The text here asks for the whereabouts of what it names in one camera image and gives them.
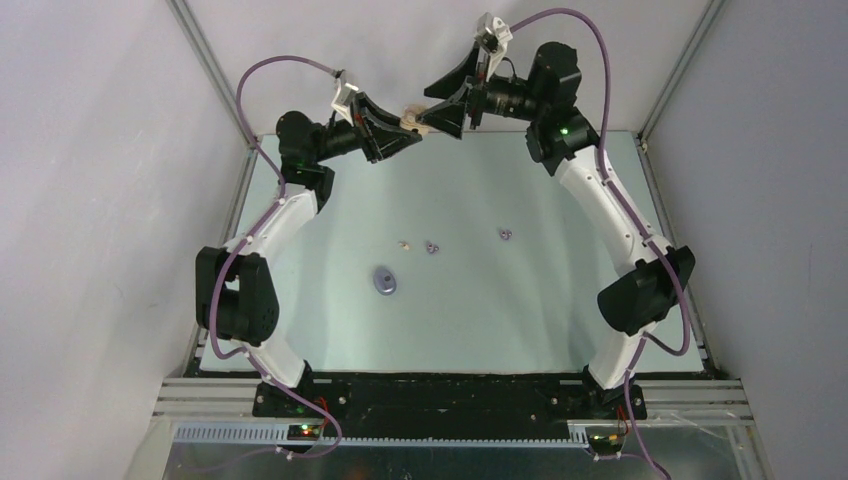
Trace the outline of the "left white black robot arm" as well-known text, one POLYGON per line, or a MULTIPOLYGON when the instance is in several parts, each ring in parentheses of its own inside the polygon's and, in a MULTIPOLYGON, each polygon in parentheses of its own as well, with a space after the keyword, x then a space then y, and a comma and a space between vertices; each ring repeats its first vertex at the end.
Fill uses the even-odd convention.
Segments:
POLYGON ((265 382, 282 385, 277 402, 292 416, 312 411, 316 390, 304 382, 308 362, 276 330, 273 266, 330 198, 335 173, 325 161, 359 151, 377 163, 420 142, 426 131, 413 113, 393 115, 363 92, 336 106, 325 124, 300 111, 283 114, 276 123, 281 177, 271 202, 245 232, 196 256, 196 322, 209 332, 213 353, 242 354, 265 382))

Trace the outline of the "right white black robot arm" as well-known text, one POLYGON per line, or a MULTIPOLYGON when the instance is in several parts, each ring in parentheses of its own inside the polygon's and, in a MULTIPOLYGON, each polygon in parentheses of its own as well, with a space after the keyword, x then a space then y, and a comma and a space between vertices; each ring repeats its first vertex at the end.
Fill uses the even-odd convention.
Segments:
POLYGON ((576 105, 582 72, 574 48, 543 44, 524 78, 494 69, 490 53, 472 47, 460 65, 425 88, 437 103, 417 119, 454 138, 486 114, 527 122, 531 159, 575 198, 600 235, 618 278, 597 295, 611 335, 585 368, 581 402, 591 416, 606 418, 622 403, 637 354, 679 304, 695 257, 651 226, 621 185, 604 136, 576 105))

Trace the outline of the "beige earbud charging case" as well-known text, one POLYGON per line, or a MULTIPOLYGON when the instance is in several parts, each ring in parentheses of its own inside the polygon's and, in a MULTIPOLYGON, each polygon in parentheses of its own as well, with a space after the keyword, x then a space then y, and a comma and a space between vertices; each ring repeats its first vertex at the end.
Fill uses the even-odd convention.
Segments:
POLYGON ((408 104, 404 107, 400 117, 399 125, 404 130, 418 133, 425 136, 430 132, 430 127, 418 120, 418 116, 422 114, 427 107, 421 104, 408 104))

